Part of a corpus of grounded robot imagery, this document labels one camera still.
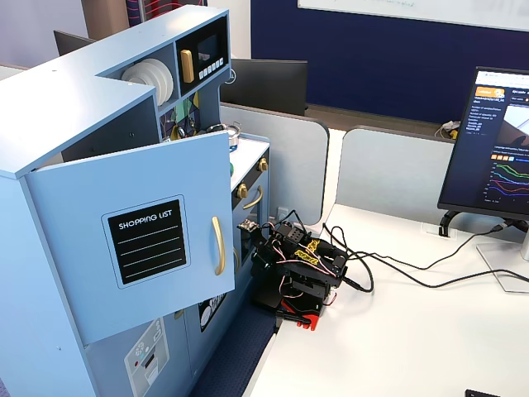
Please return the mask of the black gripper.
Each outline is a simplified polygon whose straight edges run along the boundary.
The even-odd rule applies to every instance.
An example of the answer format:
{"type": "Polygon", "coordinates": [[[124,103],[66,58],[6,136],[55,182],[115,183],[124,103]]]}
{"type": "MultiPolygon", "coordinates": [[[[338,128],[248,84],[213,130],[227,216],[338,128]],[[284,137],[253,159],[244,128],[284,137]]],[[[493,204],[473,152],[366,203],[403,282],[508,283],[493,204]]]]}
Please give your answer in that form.
{"type": "Polygon", "coordinates": [[[251,244],[255,248],[251,254],[251,290],[253,291],[253,304],[269,312],[276,312],[281,307],[282,295],[278,286],[267,285],[268,277],[280,276],[278,262],[284,260],[278,252],[278,243],[281,236],[278,232],[271,232],[264,237],[262,231],[253,231],[250,234],[251,244]]]}

